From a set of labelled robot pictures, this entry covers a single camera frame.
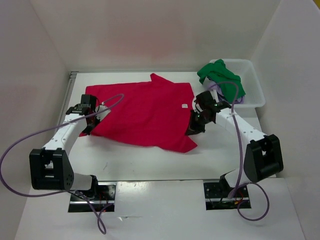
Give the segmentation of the red t shirt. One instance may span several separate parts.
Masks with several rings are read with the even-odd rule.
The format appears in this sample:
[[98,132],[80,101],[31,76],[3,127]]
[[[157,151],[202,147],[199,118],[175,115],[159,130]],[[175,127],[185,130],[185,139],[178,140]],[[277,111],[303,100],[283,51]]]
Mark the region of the red t shirt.
[[91,132],[124,144],[187,153],[197,144],[186,135],[194,93],[188,82],[174,83],[155,73],[150,81],[91,85],[111,112]]

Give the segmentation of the green t shirt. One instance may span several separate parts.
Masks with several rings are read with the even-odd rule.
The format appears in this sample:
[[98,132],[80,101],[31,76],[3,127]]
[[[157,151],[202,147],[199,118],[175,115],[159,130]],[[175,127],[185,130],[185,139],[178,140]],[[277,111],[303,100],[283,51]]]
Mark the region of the green t shirt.
[[198,72],[199,82],[203,85],[205,79],[212,80],[217,84],[222,81],[239,81],[241,78],[235,75],[233,72],[226,68],[226,65],[222,59],[218,59],[214,62],[210,62],[203,66]]

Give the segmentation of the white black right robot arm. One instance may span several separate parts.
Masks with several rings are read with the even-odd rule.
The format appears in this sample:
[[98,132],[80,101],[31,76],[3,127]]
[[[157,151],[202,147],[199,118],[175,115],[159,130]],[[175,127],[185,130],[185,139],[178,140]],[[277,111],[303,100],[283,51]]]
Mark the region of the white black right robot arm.
[[210,91],[198,94],[190,112],[186,135],[205,132],[205,126],[215,123],[230,134],[235,134],[240,147],[239,168],[223,174],[219,191],[225,197],[234,196],[237,188],[248,183],[258,183],[284,169],[279,138],[254,128],[224,101],[216,101]]

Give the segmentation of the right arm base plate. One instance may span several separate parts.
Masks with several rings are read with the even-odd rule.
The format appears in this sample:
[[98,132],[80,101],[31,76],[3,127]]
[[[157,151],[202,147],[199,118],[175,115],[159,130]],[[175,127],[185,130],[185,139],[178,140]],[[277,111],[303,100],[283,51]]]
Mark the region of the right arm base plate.
[[233,198],[228,198],[228,192],[223,193],[217,180],[203,182],[205,206],[207,211],[251,209],[249,192],[246,187],[237,190]]

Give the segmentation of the aluminium table edge rail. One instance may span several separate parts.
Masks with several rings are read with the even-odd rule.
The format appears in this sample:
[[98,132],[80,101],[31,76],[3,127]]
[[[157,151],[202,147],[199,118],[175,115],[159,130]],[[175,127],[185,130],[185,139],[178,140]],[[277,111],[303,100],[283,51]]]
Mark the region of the aluminium table edge rail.
[[65,119],[65,113],[66,113],[68,106],[69,106],[69,102],[70,102],[70,98],[72,95],[72,91],[74,88],[77,74],[78,74],[78,71],[71,71],[69,74],[68,84],[67,84],[66,92],[64,95],[64,99],[62,102],[62,107],[61,107],[61,111],[60,111],[60,115],[59,115],[59,119],[58,119],[59,125],[62,124]]

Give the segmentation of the lavender t shirt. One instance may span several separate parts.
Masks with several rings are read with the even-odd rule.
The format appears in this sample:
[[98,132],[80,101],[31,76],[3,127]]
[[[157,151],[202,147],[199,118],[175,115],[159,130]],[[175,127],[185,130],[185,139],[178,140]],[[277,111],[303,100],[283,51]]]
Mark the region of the lavender t shirt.
[[245,101],[245,91],[242,84],[237,80],[222,81],[220,84],[217,84],[213,80],[205,79],[203,81],[203,87],[206,90],[216,90],[217,96],[220,101],[228,102],[231,104],[235,98],[235,95],[238,90],[237,99],[235,104],[243,104]]

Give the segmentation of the white plastic basket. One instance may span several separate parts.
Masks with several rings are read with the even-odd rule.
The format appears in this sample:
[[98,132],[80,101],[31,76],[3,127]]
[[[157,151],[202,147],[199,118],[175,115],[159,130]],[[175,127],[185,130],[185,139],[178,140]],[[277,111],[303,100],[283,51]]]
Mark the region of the white plastic basket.
[[236,104],[235,108],[255,109],[263,107],[266,104],[266,99],[253,63],[247,59],[224,58],[222,60],[229,71],[240,77],[246,93],[243,103]]

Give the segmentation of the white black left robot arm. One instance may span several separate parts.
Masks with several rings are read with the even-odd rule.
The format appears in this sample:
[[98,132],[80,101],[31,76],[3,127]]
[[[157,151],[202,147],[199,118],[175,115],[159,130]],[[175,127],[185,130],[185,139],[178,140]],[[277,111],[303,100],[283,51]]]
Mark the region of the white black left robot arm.
[[96,199],[100,193],[97,177],[74,172],[69,154],[77,138],[81,134],[90,135],[110,112],[90,94],[83,94],[80,103],[69,107],[52,139],[29,154],[32,187],[35,190],[79,191],[88,200]]

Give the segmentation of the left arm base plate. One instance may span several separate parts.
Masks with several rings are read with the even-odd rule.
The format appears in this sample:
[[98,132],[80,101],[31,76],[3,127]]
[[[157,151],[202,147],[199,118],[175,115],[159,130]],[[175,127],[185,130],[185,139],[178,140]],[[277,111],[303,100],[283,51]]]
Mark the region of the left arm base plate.
[[[88,196],[89,202],[95,211],[114,212],[117,183],[112,181],[99,181],[95,196]],[[72,195],[68,206],[69,213],[89,213],[92,209],[82,196]]]

